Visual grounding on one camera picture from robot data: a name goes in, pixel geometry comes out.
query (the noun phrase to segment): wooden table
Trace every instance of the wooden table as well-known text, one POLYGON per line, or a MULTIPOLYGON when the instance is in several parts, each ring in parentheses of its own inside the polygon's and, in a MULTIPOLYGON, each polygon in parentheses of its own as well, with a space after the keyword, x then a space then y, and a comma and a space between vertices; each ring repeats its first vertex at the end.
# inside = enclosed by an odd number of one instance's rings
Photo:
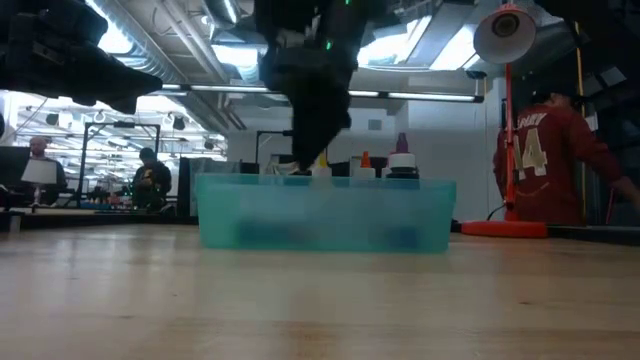
POLYGON ((640 249, 203 250, 196 227, 0 242, 0 359, 639 359, 640 249))

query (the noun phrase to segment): person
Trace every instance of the person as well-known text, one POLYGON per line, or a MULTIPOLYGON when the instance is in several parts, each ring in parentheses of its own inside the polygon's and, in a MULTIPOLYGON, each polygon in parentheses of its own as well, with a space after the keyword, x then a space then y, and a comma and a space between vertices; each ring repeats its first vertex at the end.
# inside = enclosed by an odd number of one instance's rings
POLYGON ((159 211, 171 190, 171 171, 158 161, 150 148, 140 150, 143 165, 133 177, 133 205, 151 212, 159 211))
MULTIPOLYGON (((522 111, 514 137, 518 185, 514 212, 519 220, 584 225, 574 180, 576 160, 586 163, 604 181, 628 198, 640 212, 640 191, 623 175, 606 144, 598 141, 574 109, 579 97, 571 88, 541 90, 522 111)), ((506 192, 506 134, 498 136, 494 174, 506 192)))
MULTIPOLYGON (((58 201, 60 191, 67 188, 67 178, 64 174, 64 168, 58 161, 46 156, 47 139, 41 136, 34 136, 29 141, 29 147, 31 148, 31 159, 56 163, 56 184, 44 185, 42 188, 42 194, 40 195, 41 204, 53 205, 58 201)), ((29 189, 25 190, 25 193, 32 195, 34 191, 35 189, 29 186, 29 189)))

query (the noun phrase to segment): plastic storage bin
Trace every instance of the plastic storage bin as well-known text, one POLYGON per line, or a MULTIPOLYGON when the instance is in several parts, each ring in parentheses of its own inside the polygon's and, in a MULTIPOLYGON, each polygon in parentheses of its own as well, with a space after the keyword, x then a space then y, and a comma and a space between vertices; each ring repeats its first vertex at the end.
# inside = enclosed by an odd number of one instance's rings
POLYGON ((449 246, 452 181, 202 174, 208 248, 438 253, 449 246))

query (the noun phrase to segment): number 14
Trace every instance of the number 14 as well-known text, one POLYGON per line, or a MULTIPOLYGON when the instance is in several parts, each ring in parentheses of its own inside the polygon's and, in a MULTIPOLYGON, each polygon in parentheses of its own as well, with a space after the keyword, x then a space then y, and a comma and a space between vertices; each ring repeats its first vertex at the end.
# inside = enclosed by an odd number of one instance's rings
POLYGON ((518 136, 513 137, 516 169, 520 174, 520 180, 526 178, 524 170, 532 167, 536 176, 547 175, 547 153, 542 151, 538 129, 529 129, 524 143, 524 153, 520 153, 518 136))

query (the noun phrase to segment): purple bottle cap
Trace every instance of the purple bottle cap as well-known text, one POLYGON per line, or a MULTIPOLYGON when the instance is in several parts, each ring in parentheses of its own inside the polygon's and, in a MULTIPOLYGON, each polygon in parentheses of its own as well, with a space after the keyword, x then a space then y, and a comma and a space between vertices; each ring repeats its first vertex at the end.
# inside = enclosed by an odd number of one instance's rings
POLYGON ((409 143, 407 142, 407 134, 399 133, 398 141, 396 142, 396 154, 408 154, 409 143))

